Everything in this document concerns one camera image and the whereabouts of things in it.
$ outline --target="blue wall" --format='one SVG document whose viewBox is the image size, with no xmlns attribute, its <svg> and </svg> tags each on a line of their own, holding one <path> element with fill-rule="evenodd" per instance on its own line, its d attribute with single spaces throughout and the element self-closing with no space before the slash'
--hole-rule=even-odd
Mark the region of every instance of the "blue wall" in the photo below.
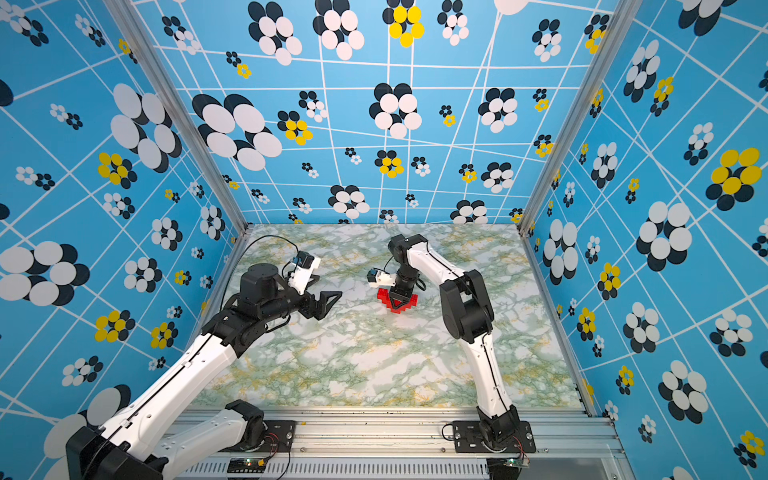
<svg viewBox="0 0 768 480">
<path fill-rule="evenodd" d="M 101 2 L 0 10 L 0 478 L 62 478 L 67 435 L 179 357 L 237 233 L 209 237 L 220 203 Z"/>
<path fill-rule="evenodd" d="M 249 221 L 511 222 L 617 0 L 389 4 L 134 6 Z"/>
<path fill-rule="evenodd" d="M 720 3 L 644 2 L 529 239 L 638 478 L 768 470 L 768 8 Z"/>
</svg>

